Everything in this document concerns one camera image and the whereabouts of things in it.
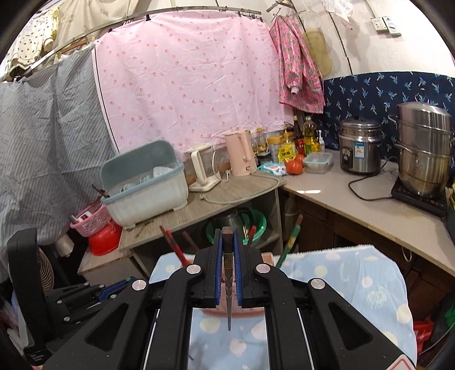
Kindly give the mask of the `brown chopstick gold band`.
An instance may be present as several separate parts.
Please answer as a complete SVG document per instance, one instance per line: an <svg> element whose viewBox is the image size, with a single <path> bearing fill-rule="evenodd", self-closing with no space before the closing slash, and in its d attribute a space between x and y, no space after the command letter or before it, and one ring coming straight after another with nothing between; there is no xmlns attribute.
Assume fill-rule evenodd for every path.
<svg viewBox="0 0 455 370"><path fill-rule="evenodd" d="M232 318L232 283L234 271L234 231L231 227L223 227L221 231L224 259L227 329L230 331Z"/></svg>

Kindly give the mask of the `bright red chopstick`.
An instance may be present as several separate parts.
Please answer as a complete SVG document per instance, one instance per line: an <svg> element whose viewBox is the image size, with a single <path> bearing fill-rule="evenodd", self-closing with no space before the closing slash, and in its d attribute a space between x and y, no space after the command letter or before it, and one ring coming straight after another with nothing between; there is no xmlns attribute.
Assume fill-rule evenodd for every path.
<svg viewBox="0 0 455 370"><path fill-rule="evenodd" d="M174 243L176 249L177 249L177 257L178 259L180 260L181 264L183 266L188 266L190 265L191 263L189 262L189 260L187 260L187 258L184 256L183 254L183 251L181 250L181 248L179 247L179 245L177 244L177 242L175 241L175 239L173 238L172 234L170 233L170 231L168 231L168 233L170 234L170 237L172 239L172 242Z"/></svg>

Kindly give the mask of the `dark maroon chopstick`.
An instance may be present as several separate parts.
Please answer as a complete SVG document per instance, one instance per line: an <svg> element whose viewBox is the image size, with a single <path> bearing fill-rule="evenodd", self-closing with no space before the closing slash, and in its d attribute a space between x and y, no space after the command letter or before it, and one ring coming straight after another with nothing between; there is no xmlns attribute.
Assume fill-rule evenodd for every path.
<svg viewBox="0 0 455 370"><path fill-rule="evenodd" d="M174 245L174 243L172 242L172 239L170 237L170 234L168 233L168 231L162 226L160 225L160 231L162 232L166 242L168 243L170 249L172 249L172 251L177 254L177 249Z"/></svg>

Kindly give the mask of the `green chopstick gold band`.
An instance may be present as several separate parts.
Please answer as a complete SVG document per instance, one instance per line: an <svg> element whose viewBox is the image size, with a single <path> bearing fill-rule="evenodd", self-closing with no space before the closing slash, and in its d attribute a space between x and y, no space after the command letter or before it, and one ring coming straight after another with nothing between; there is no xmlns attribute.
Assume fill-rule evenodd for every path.
<svg viewBox="0 0 455 370"><path fill-rule="evenodd" d="M301 230L301 226L299 224L296 224L294 226L293 231L291 232L290 238L288 239L288 243L286 244L285 248L283 249L283 252L280 255L280 258L278 259L278 261L275 265L277 268L280 268L283 265L287 255L291 252L292 248L295 245L296 239L299 236L300 230Z"/></svg>

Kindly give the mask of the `green plastic basin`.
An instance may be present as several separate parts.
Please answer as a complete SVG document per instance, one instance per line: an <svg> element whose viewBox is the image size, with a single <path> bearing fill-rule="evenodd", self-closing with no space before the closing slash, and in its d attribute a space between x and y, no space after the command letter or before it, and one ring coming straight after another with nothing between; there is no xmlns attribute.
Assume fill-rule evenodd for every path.
<svg viewBox="0 0 455 370"><path fill-rule="evenodd" d="M213 243L217 229L221 230L223 227L231 227L243 236L243 244L246 245L252 226L256 227L256 231L251 246L256 247L267 229L267 220L262 212L248 207L234 208L213 217L205 227L205 234L208 241Z"/></svg>

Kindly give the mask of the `white glass kettle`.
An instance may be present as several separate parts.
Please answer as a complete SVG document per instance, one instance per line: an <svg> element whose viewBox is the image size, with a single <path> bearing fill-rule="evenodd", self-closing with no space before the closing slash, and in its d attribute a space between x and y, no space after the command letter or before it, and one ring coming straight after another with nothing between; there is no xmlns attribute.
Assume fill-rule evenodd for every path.
<svg viewBox="0 0 455 370"><path fill-rule="evenodd" d="M192 193L205 193L214 189L220 182L221 176L218 171L212 167L212 174L208 176L203 161L203 153L211 152L213 154L216 151L210 144L200 144L190 149L190 158L194 168L195 182L189 186L189 191Z"/></svg>

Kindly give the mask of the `pink electric kettle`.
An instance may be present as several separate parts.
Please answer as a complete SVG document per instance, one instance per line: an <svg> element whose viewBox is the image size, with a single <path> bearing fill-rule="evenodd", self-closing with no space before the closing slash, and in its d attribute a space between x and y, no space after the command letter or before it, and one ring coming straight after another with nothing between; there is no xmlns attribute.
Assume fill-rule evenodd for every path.
<svg viewBox="0 0 455 370"><path fill-rule="evenodd" d="M255 154L248 130L232 131L224 135L231 172L234 176L248 176L257 170Z"/></svg>

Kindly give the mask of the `red tomato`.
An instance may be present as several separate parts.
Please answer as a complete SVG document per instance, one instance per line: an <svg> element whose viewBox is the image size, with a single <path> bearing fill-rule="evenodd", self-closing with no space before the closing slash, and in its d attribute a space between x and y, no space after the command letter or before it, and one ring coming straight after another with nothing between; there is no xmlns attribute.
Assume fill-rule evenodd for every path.
<svg viewBox="0 0 455 370"><path fill-rule="evenodd" d="M289 175L300 175L304 171L304 156L298 154L294 159L285 160L285 169Z"/></svg>

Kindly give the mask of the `dish drainer box with lid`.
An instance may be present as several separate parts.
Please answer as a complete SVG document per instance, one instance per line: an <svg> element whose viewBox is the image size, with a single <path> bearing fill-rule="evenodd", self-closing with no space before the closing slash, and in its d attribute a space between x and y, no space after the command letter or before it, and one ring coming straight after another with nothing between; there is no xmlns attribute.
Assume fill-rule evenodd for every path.
<svg viewBox="0 0 455 370"><path fill-rule="evenodd" d="M148 143L106 161L100 175L108 194L101 203L123 228L187 205L184 165L167 141Z"/></svg>

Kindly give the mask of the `light blue patterned tablecloth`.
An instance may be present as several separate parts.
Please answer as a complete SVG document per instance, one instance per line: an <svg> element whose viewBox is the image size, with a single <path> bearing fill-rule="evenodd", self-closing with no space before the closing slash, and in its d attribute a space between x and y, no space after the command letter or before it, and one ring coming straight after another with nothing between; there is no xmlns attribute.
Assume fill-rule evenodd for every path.
<svg viewBox="0 0 455 370"><path fill-rule="evenodd" d="M394 261L372 245L289 254L281 266L293 280L296 305L307 333L320 327L308 282L319 278L370 321L412 362L417 361L413 316L406 285ZM226 300L216 309L195 308L188 351L189 369L269 369L266 318L261 308L234 305L227 319Z"/></svg>

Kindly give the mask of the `silver rice cooker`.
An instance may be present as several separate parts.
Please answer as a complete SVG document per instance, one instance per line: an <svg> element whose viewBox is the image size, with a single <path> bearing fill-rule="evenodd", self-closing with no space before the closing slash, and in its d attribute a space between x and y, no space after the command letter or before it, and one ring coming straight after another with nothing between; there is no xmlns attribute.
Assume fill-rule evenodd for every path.
<svg viewBox="0 0 455 370"><path fill-rule="evenodd" d="M380 168L381 125L362 117L341 121L339 133L340 165L344 171L370 175Z"/></svg>

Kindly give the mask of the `pink floral apron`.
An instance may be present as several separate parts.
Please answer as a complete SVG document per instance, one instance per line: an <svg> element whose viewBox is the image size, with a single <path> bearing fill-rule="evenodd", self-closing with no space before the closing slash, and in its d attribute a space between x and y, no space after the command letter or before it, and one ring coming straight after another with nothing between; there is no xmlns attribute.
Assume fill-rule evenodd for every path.
<svg viewBox="0 0 455 370"><path fill-rule="evenodd" d="M322 75L310 55L300 23L279 15L269 34L278 54L278 101L302 112L323 113Z"/></svg>

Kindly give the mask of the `pink dotted curtain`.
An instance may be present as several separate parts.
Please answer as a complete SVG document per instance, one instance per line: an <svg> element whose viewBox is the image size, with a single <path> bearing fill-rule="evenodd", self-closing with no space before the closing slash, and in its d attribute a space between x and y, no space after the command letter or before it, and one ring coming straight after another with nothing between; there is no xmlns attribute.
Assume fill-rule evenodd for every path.
<svg viewBox="0 0 455 370"><path fill-rule="evenodd" d="M278 54L268 26L234 13L161 13L106 33L92 53L120 153L162 139L178 157L235 130L282 129Z"/></svg>

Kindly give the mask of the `grey striped curtain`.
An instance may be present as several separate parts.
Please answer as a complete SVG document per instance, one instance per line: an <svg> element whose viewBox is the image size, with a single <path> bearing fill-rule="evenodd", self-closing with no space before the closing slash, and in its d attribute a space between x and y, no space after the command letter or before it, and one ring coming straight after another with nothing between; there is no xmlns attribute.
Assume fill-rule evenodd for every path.
<svg viewBox="0 0 455 370"><path fill-rule="evenodd" d="M3 281L10 237L36 228L40 245L55 243L68 231L69 217L93 202L100 168L114 155L91 49L1 84Z"/></svg>

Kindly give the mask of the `black induction cooker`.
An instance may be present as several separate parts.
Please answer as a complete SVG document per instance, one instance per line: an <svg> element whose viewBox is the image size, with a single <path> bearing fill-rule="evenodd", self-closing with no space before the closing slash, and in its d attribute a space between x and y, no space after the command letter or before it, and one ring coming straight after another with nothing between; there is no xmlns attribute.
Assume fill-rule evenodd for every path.
<svg viewBox="0 0 455 370"><path fill-rule="evenodd" d="M444 218L447 212L446 198L443 194L421 197L408 190L397 178L392 189L391 195L394 199L416 207L427 213L431 213L439 218Z"/></svg>

